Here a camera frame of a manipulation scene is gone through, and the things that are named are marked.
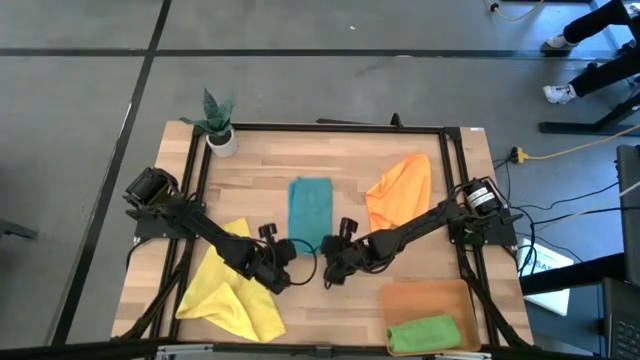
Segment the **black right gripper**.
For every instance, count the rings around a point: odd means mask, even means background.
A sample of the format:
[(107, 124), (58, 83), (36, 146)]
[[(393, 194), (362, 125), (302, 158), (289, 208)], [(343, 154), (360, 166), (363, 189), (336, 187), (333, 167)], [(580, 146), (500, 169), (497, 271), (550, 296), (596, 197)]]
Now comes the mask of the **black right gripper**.
[(381, 264), (373, 250), (364, 240), (352, 240), (358, 230), (358, 223), (343, 217), (337, 235), (326, 235), (320, 245), (320, 253), (325, 257), (323, 273), (324, 287), (342, 286), (347, 276), (357, 271), (372, 272)]

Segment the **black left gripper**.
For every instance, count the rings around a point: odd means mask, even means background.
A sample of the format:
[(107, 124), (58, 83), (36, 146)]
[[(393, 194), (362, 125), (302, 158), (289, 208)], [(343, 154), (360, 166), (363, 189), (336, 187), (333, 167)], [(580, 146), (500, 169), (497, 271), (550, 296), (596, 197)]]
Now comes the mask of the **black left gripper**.
[(256, 280), (271, 293), (279, 295), (292, 285), (285, 267), (297, 257), (292, 240), (277, 241), (277, 226), (268, 223), (258, 228), (259, 239), (242, 237), (247, 242), (242, 253), (239, 273), (247, 280)]

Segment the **teal microfiber towel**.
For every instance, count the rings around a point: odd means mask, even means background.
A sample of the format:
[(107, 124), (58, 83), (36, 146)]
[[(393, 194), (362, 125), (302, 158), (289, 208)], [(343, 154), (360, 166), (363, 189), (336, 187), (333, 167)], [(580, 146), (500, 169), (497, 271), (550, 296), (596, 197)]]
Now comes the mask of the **teal microfiber towel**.
[(326, 177), (297, 177), (288, 188), (288, 237), (299, 254), (314, 254), (333, 233), (333, 187)]

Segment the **green microfiber towel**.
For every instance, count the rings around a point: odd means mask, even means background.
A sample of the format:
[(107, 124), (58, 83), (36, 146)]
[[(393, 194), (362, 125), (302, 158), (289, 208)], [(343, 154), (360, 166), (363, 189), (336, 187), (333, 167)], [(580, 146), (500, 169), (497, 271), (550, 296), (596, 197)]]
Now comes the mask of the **green microfiber towel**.
[(386, 332), (389, 348), (396, 354), (444, 350), (463, 343), (460, 330), (448, 314), (388, 326)]

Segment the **yellow microfiber towel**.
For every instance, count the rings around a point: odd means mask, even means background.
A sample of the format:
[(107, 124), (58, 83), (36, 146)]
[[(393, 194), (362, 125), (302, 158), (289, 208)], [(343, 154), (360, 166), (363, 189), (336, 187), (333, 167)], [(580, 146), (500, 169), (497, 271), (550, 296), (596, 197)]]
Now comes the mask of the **yellow microfiber towel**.
[(225, 265), (209, 243), (175, 317), (205, 319), (233, 335), (260, 343), (286, 333), (272, 293)]

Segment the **orange microfiber towel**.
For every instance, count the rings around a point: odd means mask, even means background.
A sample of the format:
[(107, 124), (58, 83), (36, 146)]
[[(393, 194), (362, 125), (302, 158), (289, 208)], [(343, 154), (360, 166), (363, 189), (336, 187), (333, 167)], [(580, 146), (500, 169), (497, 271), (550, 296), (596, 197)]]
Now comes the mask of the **orange microfiber towel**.
[(372, 232), (403, 225), (430, 208), (431, 164), (425, 154), (410, 154), (380, 177), (365, 194)]

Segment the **orange plastic basket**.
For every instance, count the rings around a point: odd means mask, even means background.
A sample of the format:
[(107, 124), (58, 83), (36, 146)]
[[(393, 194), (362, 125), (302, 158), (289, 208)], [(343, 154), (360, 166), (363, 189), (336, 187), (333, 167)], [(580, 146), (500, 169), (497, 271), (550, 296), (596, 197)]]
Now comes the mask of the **orange plastic basket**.
[[(481, 348), (478, 325), (467, 284), (458, 280), (390, 283), (381, 287), (379, 305), (386, 347), (392, 356), (416, 356), (436, 352), (475, 352)], [(389, 348), (388, 326), (424, 317), (450, 315), (461, 332), (463, 343), (455, 348), (423, 353), (396, 354)]]

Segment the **silver aluminium bar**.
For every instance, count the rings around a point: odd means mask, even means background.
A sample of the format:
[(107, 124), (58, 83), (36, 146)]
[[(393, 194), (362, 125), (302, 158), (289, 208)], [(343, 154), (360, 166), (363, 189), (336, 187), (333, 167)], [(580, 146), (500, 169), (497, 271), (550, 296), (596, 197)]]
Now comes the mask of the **silver aluminium bar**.
[[(384, 347), (343, 346), (343, 345), (268, 345), (239, 343), (180, 344), (158, 347), (156, 356), (200, 354), (200, 353), (249, 353), (249, 354), (286, 354), (291, 356), (310, 356), (318, 359), (330, 359), (338, 356), (388, 356)], [(494, 360), (489, 353), (482, 352), (436, 352), (421, 355), (427, 360)]]

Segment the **potted plant in grey pot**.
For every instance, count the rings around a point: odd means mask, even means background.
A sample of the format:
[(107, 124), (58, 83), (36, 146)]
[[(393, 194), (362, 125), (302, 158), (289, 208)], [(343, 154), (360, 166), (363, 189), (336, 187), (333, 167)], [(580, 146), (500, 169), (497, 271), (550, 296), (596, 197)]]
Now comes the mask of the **potted plant in grey pot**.
[(204, 118), (192, 120), (181, 117), (180, 121), (198, 128), (206, 136), (212, 153), (218, 157), (230, 157), (238, 148), (238, 140), (232, 124), (234, 103), (231, 98), (218, 103), (207, 88), (203, 89)]

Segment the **white printed box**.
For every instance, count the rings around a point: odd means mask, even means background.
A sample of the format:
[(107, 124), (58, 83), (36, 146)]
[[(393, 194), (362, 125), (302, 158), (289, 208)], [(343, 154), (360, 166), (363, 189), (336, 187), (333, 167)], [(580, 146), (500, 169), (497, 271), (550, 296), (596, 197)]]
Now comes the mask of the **white printed box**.
[[(518, 242), (516, 256), (520, 277), (574, 264), (571, 258), (539, 244), (532, 244), (530, 239), (526, 237)], [(526, 301), (560, 316), (566, 316), (568, 313), (569, 297), (569, 289), (524, 296)]]

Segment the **black horizontal bar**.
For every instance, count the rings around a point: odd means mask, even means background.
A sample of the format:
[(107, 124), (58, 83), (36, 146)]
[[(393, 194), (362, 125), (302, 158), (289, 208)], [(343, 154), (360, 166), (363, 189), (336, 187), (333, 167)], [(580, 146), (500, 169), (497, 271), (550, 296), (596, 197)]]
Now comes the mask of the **black horizontal bar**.
[[(210, 344), (168, 338), (116, 339), (106, 342), (50, 345), (0, 350), (0, 360), (132, 360), (155, 357), (162, 345)], [(489, 353), (494, 360), (615, 360), (607, 357), (545, 351), (535, 347), (510, 348), (484, 345), (475, 352)]]

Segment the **black beam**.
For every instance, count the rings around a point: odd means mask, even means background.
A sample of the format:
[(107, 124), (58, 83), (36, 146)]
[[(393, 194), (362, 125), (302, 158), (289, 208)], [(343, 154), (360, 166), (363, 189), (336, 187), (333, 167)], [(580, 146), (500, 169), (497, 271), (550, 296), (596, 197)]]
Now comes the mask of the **black beam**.
[(524, 295), (533, 295), (587, 286), (605, 278), (626, 279), (623, 253), (528, 275), (520, 279), (520, 285)]

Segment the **dark grey chair base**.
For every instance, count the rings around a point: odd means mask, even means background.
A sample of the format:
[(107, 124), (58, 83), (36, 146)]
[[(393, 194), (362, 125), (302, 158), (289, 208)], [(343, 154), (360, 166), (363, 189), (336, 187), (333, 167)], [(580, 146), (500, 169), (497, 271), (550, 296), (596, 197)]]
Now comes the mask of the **dark grey chair base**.
[(0, 219), (0, 239), (2, 239), (5, 235), (18, 236), (25, 239), (35, 240), (38, 236), (38, 232), (19, 224)]

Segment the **black desk base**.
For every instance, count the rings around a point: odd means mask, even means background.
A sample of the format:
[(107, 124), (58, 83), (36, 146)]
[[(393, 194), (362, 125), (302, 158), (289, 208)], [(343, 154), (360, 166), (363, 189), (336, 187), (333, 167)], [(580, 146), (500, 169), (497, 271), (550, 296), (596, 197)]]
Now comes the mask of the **black desk base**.
[(541, 122), (538, 130), (545, 134), (565, 135), (599, 135), (640, 137), (640, 128), (633, 125), (622, 125), (631, 115), (640, 114), (640, 93), (617, 104), (607, 115), (594, 123)]

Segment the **dark grey computer case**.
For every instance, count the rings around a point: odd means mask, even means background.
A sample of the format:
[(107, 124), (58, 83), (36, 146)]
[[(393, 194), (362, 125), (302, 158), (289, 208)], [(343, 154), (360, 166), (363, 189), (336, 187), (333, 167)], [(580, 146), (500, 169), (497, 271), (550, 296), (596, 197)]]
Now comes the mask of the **dark grey computer case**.
[(640, 287), (640, 145), (616, 149), (627, 280)]

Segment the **black keyboard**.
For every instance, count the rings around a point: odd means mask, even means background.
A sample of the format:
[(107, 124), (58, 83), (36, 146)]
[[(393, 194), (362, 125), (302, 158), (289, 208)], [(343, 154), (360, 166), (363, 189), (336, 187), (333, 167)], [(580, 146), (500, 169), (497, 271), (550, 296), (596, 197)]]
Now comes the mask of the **black keyboard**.
[(605, 279), (603, 294), (607, 357), (640, 360), (640, 288)]

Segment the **person's leg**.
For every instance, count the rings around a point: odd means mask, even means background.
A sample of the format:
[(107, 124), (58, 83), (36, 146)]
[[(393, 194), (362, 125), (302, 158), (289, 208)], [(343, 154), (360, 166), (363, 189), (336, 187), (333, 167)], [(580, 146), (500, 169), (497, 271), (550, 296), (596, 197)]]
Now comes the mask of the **person's leg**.
[(626, 25), (628, 20), (625, 7), (617, 0), (610, 0), (589, 14), (569, 23), (563, 29), (562, 35), (568, 43), (577, 44), (609, 25)]
[(588, 70), (569, 82), (577, 97), (584, 97), (615, 82), (640, 73), (640, 47)]

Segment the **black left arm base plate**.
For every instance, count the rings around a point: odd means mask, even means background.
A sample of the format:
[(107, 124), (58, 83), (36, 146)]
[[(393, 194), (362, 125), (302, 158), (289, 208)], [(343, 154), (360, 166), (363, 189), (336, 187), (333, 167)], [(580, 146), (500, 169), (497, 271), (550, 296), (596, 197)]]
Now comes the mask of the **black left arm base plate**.
[(191, 238), (199, 236), (205, 224), (197, 217), (163, 218), (143, 216), (136, 219), (134, 235), (140, 238)]

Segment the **black metal table frame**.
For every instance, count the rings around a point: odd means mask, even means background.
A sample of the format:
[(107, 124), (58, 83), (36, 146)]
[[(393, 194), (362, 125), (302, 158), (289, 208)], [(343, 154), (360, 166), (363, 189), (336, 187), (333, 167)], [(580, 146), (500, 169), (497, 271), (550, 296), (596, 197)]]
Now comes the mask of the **black metal table frame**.
[[(379, 175), (410, 153), (427, 155), (432, 168), (432, 200), (450, 186), (494, 172), (486, 133), (472, 127), (241, 123), (238, 152), (207, 157), (203, 141), (194, 141), (189, 125), (166, 124), (156, 159), (159, 167), (182, 175), (192, 163), (193, 188), (203, 189), (207, 213), (223, 224), (245, 218), (252, 230), (275, 223), (284, 231), (287, 186), (298, 176), (328, 177), (334, 182), (334, 215), (349, 217), (368, 230), (364, 194)], [(292, 262), (296, 285), (275, 299), (286, 333), (266, 344), (384, 347), (379, 290), (393, 282), (454, 280), (456, 251), (446, 229), (413, 242), (379, 275), (357, 274), (342, 286), (326, 289), (325, 263), (309, 257)], [(160, 322), (161, 337), (200, 343), (261, 344), (204, 319), (176, 320), (169, 301)]]

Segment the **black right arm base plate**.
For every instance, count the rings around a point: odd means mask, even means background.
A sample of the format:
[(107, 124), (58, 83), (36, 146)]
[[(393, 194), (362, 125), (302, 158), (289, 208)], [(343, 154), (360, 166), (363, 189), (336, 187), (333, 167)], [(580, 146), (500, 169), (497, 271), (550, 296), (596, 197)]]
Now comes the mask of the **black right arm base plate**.
[(513, 215), (508, 208), (499, 208), (487, 215), (471, 214), (460, 207), (462, 215), (449, 225), (451, 243), (462, 245), (515, 245), (516, 235), (513, 223), (522, 214)]

